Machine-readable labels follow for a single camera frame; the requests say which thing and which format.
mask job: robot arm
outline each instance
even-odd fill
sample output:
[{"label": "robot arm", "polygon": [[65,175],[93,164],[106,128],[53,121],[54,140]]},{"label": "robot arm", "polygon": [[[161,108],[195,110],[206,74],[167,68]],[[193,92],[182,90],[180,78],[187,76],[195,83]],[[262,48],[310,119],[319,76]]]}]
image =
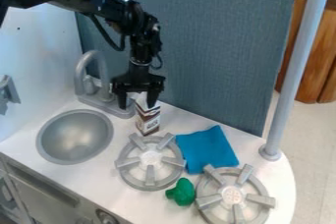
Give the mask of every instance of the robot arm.
[{"label": "robot arm", "polygon": [[[165,78],[149,73],[154,57],[161,51],[160,26],[155,17],[144,12],[136,1],[124,0],[0,0],[0,26],[8,7],[29,8],[49,2],[64,9],[82,13],[92,19],[105,40],[117,51],[125,49],[125,37],[130,37],[131,58],[129,71],[113,79],[113,92],[119,106],[126,108],[127,92],[147,91],[148,107],[152,107],[163,90]],[[104,30],[96,16],[102,17],[121,34],[117,45]]]}]

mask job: faucet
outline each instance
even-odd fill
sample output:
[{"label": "faucet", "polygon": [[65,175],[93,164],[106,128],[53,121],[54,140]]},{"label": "faucet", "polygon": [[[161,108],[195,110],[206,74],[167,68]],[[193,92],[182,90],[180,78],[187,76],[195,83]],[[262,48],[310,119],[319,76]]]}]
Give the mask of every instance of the faucet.
[{"label": "faucet", "polygon": [[[97,61],[98,72],[101,80],[101,88],[97,90],[92,77],[86,74],[85,68],[92,61]],[[110,79],[107,63],[104,55],[91,50],[86,52],[79,60],[75,69],[75,94],[80,102],[111,113],[119,118],[128,119],[135,115],[133,102],[130,102],[126,110],[120,109],[117,99],[110,91]]]},{"label": "faucet", "polygon": [[86,88],[84,85],[84,75],[86,74],[85,68],[87,65],[96,60],[98,63],[98,71],[101,80],[100,99],[104,102],[113,100],[113,96],[110,93],[110,81],[108,77],[108,70],[106,60],[102,53],[97,50],[91,50],[86,52],[79,61],[75,71],[75,94],[86,94]]},{"label": "faucet", "polygon": [[21,103],[17,90],[11,77],[0,76],[0,114],[5,115],[8,109],[7,103]]}]

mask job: toy stove burner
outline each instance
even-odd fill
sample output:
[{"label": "toy stove burner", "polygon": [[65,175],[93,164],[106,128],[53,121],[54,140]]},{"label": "toy stove burner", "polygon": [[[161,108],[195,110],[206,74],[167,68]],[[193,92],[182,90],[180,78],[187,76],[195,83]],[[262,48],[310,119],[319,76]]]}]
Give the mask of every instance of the toy stove burner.
[{"label": "toy stove burner", "polygon": [[129,136],[130,142],[115,161],[123,180],[141,191],[158,191],[172,185],[180,178],[186,161],[177,145],[175,136]]},{"label": "toy stove burner", "polygon": [[265,186],[252,174],[253,168],[204,167],[196,188],[196,206],[211,224],[262,224],[275,207]]}]

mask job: white countertop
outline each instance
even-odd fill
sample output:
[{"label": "white countertop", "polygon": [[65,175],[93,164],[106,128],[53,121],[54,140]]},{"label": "white countertop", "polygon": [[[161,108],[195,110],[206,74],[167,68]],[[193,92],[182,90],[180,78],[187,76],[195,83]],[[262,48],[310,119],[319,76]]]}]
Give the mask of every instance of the white countertop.
[{"label": "white countertop", "polygon": [[[42,158],[35,147],[40,127],[50,118],[74,109],[97,110],[81,104],[72,97],[62,108],[47,118],[31,122],[23,129],[0,143],[0,151],[25,164],[30,169],[55,181],[65,188],[135,224],[204,224],[196,208],[179,207],[165,198],[164,190],[154,193],[137,191],[129,187],[119,176],[114,161],[128,142],[128,135],[138,132],[135,119],[121,120],[107,115],[114,127],[110,145],[99,155],[87,162],[62,166]],[[277,199],[277,206],[271,210],[267,224],[289,224],[296,203],[296,188],[290,163],[285,155],[276,162],[268,162],[258,154],[264,139],[234,128],[216,123],[196,114],[162,103],[161,131],[157,133],[188,134],[220,125],[232,145],[240,167],[248,163],[254,167],[254,174],[266,186],[270,196]],[[183,177],[196,183],[198,176]]]}]

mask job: green toy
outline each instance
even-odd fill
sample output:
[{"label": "green toy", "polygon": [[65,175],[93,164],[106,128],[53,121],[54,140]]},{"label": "green toy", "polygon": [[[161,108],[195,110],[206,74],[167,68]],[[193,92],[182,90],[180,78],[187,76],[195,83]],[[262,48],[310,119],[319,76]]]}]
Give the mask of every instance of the green toy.
[{"label": "green toy", "polygon": [[176,188],[166,191],[166,197],[174,199],[180,206],[192,204],[195,200],[195,196],[194,185],[186,178],[181,178],[178,181]]}]

